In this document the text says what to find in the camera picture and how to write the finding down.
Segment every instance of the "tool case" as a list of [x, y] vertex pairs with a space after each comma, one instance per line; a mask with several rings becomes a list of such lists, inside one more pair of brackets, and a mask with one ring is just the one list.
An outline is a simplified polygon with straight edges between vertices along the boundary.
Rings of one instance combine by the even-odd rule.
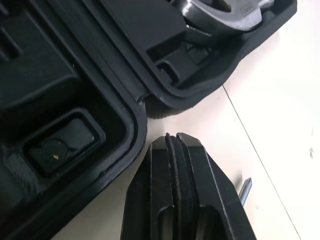
[[234, 185], [198, 139], [159, 137], [127, 190], [121, 240], [213, 239], [256, 240]]
[[166, 0], [0, 0], [0, 239], [48, 239], [297, 11], [201, 47]]

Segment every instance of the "black molded tray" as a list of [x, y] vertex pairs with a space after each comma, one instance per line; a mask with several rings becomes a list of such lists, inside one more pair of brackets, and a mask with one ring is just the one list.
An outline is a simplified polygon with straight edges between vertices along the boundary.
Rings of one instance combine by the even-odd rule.
[[296, 10], [207, 48], [166, 0], [0, 0], [0, 238], [54, 235], [134, 161], [147, 115], [196, 105]]

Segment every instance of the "metal tool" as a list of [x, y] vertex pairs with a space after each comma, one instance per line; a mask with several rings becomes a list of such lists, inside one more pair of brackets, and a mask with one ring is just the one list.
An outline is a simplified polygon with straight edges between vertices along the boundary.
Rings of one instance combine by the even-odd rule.
[[198, 45], [213, 46], [229, 36], [254, 29], [262, 21], [262, 11], [274, 0], [225, 0], [230, 11], [215, 9], [199, 0], [173, 0], [192, 25], [186, 25], [185, 39]]
[[252, 179], [250, 177], [244, 181], [243, 186], [242, 186], [240, 193], [239, 193], [239, 199], [240, 199], [242, 206], [244, 206], [246, 203], [246, 200], [247, 200], [247, 197], [250, 193], [251, 187], [252, 187]]

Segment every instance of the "tile floor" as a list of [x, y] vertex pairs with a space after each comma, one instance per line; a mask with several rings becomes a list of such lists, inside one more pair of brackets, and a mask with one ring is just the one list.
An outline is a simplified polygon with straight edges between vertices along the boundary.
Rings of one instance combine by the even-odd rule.
[[[252, 177], [245, 211], [258, 240], [320, 239], [319, 7], [300, 0], [298, 13], [223, 87], [182, 114], [148, 121], [147, 145], [166, 132], [184, 132], [201, 140], [233, 183]], [[139, 163], [53, 239], [119, 240]]]

